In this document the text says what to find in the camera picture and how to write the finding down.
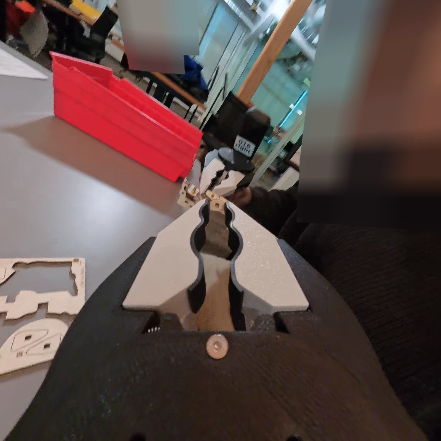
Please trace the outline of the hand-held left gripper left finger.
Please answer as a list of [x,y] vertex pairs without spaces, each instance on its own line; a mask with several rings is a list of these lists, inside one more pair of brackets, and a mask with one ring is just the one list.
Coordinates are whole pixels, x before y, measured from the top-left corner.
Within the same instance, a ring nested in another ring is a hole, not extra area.
[[125,310],[175,314],[186,331],[198,330],[197,312],[206,298],[200,251],[209,213],[203,199],[158,233],[123,301]]

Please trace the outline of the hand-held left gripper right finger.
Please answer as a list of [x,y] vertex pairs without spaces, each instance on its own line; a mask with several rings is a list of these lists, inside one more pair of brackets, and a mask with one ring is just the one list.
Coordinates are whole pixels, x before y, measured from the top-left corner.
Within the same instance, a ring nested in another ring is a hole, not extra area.
[[306,311],[310,304],[275,235],[231,202],[225,205],[229,230],[229,303],[234,329],[261,315]]

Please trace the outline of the grey desk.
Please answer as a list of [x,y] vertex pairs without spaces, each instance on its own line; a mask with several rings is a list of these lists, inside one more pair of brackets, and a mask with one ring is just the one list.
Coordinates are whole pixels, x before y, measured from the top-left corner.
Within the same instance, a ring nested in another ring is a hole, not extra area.
[[86,301],[53,359],[5,373],[1,440],[195,437],[185,363],[203,341],[178,313],[123,307],[159,233],[184,213],[172,183],[54,115],[48,80],[2,76],[1,257],[85,259]]

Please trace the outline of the person's right hand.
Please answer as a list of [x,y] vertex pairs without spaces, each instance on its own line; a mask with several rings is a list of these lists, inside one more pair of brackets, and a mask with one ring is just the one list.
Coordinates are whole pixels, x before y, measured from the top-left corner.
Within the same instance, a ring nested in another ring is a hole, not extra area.
[[229,202],[239,208],[246,207],[250,203],[251,198],[252,190],[250,187],[238,188],[232,195],[226,197]]

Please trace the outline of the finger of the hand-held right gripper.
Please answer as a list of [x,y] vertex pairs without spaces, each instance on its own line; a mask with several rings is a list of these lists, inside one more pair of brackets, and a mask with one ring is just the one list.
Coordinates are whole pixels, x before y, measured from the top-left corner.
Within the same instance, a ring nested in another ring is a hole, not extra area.
[[235,193],[244,177],[245,175],[241,172],[230,171],[225,178],[214,185],[212,192],[217,196],[228,197]]
[[212,159],[202,170],[199,191],[206,192],[213,190],[222,180],[225,173],[225,164],[218,158]]

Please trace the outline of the small wooden puzzle model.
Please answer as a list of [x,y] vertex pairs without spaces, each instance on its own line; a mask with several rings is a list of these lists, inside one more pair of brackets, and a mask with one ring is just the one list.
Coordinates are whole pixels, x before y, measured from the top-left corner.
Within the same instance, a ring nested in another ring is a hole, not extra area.
[[226,198],[211,190],[200,192],[195,185],[190,183],[189,179],[185,178],[179,192],[178,205],[188,210],[203,199],[209,201],[210,210],[214,212],[224,212],[225,205],[228,203]]

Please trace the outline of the wooden bench table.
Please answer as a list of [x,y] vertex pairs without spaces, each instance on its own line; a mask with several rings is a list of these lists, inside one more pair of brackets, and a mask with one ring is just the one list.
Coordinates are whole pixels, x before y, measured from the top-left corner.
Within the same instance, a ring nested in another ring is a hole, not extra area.
[[147,72],[144,79],[148,83],[146,93],[187,122],[205,114],[206,106],[165,74]]

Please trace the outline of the white paper sheet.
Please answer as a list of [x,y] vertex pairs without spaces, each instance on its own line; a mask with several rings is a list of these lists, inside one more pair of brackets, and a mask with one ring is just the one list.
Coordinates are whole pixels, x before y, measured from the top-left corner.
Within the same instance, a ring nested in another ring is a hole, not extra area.
[[48,79],[47,75],[3,49],[0,49],[0,75],[26,79]]

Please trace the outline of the wooden post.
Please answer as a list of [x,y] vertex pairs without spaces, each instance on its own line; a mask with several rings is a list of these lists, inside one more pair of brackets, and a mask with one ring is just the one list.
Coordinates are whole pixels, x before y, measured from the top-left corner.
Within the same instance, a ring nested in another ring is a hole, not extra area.
[[248,107],[251,106],[252,97],[279,56],[279,53],[290,39],[295,27],[310,4],[311,0],[293,0],[287,6],[275,30],[236,94],[236,97]]

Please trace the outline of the person's right forearm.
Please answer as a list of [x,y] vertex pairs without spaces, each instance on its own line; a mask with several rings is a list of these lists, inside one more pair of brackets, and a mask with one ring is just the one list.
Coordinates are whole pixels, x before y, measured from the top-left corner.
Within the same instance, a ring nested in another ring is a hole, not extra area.
[[250,187],[250,201],[242,211],[278,238],[295,241],[300,229],[297,222],[298,189],[298,182],[287,190]]

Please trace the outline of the red plastic bin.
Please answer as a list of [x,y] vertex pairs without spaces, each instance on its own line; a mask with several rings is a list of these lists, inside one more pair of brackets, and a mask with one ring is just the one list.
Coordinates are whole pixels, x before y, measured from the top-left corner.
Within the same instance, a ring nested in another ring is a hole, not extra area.
[[110,68],[50,56],[57,118],[171,182],[190,174],[201,130]]

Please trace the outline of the person's dark sweater torso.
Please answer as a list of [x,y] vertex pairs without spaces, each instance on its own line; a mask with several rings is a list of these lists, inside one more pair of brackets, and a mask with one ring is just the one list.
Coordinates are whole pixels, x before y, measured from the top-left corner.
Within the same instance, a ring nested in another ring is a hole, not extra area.
[[291,217],[278,238],[332,284],[405,409],[429,440],[440,440],[440,232],[305,224]]

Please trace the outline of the black office chair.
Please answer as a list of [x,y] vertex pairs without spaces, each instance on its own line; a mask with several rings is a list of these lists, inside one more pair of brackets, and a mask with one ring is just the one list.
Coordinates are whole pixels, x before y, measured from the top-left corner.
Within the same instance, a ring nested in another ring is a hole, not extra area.
[[106,6],[85,36],[83,26],[73,20],[67,27],[64,53],[91,63],[99,64],[105,57],[105,42],[119,19],[117,4]]

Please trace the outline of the wooden puzzle sheet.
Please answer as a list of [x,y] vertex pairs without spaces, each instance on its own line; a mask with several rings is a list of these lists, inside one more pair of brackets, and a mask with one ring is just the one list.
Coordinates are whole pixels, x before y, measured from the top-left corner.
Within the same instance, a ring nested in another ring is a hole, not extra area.
[[[49,315],[76,316],[85,304],[86,260],[83,257],[65,258],[1,258],[0,283],[6,283],[16,271],[17,265],[50,264],[69,265],[73,276],[75,294],[68,291],[20,290],[13,301],[1,296],[0,312],[5,321],[19,320],[37,312],[40,306],[47,306]],[[23,325],[14,331],[0,350],[0,374],[51,362],[64,339],[69,326],[59,318],[42,318]]]

